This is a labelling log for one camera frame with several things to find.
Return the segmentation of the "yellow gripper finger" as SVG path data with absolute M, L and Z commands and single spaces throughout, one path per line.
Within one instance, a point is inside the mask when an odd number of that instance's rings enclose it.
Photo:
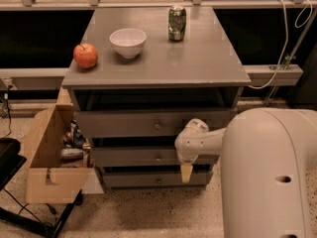
M 192 170 L 193 170 L 192 164 L 181 164 L 180 165 L 181 180 L 183 183 L 190 182 Z

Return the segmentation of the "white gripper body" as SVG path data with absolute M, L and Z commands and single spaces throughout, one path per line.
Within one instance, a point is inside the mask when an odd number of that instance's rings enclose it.
M 174 141 L 178 160 L 193 164 L 203 147 L 203 137 L 209 132 L 208 125 L 199 119 L 191 119 Z

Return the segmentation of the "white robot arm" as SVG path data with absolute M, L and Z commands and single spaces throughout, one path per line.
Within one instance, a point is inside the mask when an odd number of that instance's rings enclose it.
M 220 157 L 225 238 L 314 238 L 306 173 L 317 165 L 317 112 L 255 108 L 210 131 L 192 119 L 174 146 L 181 178 L 200 155 Z

